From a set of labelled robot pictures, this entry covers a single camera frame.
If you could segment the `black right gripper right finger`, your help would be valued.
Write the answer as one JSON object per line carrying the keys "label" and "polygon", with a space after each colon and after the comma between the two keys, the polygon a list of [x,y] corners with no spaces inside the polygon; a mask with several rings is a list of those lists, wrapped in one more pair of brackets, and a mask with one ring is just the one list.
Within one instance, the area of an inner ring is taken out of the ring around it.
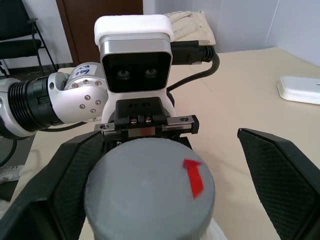
{"label": "black right gripper right finger", "polygon": [[240,128],[258,198],[281,240],[320,240],[320,169],[291,141]]}

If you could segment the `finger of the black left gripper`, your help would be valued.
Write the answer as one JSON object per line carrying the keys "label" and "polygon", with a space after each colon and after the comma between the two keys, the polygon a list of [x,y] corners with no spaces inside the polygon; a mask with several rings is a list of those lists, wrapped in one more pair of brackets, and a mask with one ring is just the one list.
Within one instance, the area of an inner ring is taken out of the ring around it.
{"label": "finger of the black left gripper", "polygon": [[119,137],[116,135],[107,135],[104,137],[104,153],[108,153],[110,150],[118,146]]}
{"label": "finger of the black left gripper", "polygon": [[184,146],[190,148],[191,150],[193,149],[187,136],[177,135],[177,136],[174,137],[174,141],[183,144]]}

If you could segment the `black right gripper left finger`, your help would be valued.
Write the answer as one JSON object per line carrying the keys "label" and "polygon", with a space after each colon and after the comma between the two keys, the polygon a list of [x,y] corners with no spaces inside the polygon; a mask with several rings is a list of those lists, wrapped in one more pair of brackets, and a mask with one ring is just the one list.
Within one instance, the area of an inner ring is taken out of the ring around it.
{"label": "black right gripper left finger", "polygon": [[0,240],[79,240],[85,185],[104,146],[99,131],[63,143],[0,219]]}

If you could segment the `white oblong plastic case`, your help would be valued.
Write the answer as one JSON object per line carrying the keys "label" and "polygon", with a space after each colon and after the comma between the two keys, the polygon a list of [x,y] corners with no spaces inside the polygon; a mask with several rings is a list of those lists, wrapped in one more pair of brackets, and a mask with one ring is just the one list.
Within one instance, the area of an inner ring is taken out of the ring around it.
{"label": "white oblong plastic case", "polygon": [[282,76],[277,89],[286,101],[320,105],[320,78]]}

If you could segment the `black chair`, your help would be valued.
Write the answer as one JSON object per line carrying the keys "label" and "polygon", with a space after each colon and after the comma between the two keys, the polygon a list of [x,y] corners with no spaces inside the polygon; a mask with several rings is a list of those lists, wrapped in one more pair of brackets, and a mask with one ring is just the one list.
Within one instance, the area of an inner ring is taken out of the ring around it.
{"label": "black chair", "polygon": [[53,69],[58,70],[37,20],[29,17],[22,0],[0,0],[0,61],[36,56],[43,74],[39,50],[45,49]]}

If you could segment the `grey cylinder with red arrow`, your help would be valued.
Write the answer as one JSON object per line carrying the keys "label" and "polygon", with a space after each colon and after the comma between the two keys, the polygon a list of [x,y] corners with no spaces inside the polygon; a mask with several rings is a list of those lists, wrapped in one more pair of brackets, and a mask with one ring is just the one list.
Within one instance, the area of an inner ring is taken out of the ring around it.
{"label": "grey cylinder with red arrow", "polygon": [[94,240],[200,240],[214,202],[205,161],[164,138],[131,140],[107,152],[84,194]]}

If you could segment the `cream fabric sack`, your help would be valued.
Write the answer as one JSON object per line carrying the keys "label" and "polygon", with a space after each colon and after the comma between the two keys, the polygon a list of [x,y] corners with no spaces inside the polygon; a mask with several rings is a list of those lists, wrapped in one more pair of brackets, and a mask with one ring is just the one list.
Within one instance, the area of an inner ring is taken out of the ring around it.
{"label": "cream fabric sack", "polygon": [[200,11],[174,11],[164,14],[170,19],[174,41],[208,41],[216,44],[206,16]]}

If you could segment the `brown wooden door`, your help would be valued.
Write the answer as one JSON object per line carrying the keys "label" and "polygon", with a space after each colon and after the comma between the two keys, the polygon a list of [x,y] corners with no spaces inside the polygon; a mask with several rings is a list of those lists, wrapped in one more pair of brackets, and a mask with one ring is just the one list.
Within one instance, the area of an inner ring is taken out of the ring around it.
{"label": "brown wooden door", "polygon": [[94,25],[102,16],[142,15],[143,0],[55,0],[74,65],[100,62]]}

